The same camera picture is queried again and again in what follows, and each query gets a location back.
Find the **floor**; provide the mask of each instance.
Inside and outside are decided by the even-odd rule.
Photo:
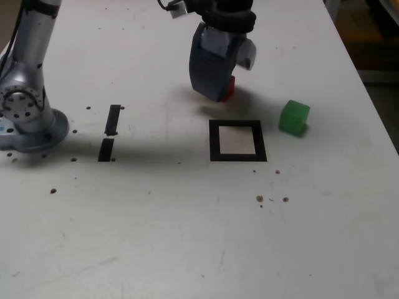
[[[20,1],[0,0],[0,49],[9,42]],[[345,0],[341,9],[353,9],[366,5],[364,0]],[[399,152],[399,86],[366,86],[375,108]]]

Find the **black line marker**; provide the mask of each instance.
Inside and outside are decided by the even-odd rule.
[[[99,162],[111,162],[113,141],[114,139],[110,138],[104,138],[102,140],[100,154],[99,154]]]
[[[248,126],[252,128],[256,154],[221,154],[220,126]],[[211,161],[222,162],[267,162],[264,148],[262,126],[259,120],[210,120],[209,121],[209,150]]]
[[[118,135],[117,126],[119,120],[121,105],[111,105],[110,113],[108,114],[107,125],[105,126],[105,134],[107,136],[115,136]]]

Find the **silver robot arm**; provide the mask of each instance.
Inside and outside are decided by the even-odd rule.
[[[50,107],[42,70],[61,1],[22,0],[0,60],[0,150],[44,151],[68,134],[67,117]],[[246,38],[256,20],[253,0],[173,0],[167,6],[157,1],[173,17],[190,12],[203,17],[191,49],[191,84],[209,99],[225,102],[234,92],[235,66],[250,70],[256,56]]]
[[[61,0],[23,0],[13,39],[0,64],[0,149],[42,151],[68,133],[66,116],[50,107],[43,61]]]

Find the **black tape strip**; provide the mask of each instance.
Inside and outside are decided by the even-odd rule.
[[[47,16],[57,17],[58,12],[60,10],[59,5],[51,5],[47,3],[43,3],[40,0],[25,0],[26,9],[28,11],[37,11],[41,14],[45,14]]]
[[[118,135],[117,126],[119,120],[121,105],[111,105],[110,113],[108,114],[107,125],[105,126],[105,134],[107,136],[115,136]]]
[[[102,140],[100,153],[99,153],[99,162],[111,162],[113,141],[114,139],[110,138],[104,138]]]
[[[256,154],[221,154],[220,126],[248,126],[252,128]],[[209,150],[211,161],[222,162],[267,162],[264,148],[263,132],[259,120],[210,120],[209,121]]]

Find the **green cube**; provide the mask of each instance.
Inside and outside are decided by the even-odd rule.
[[[302,136],[307,128],[310,107],[290,100],[281,112],[279,129],[295,136]]]

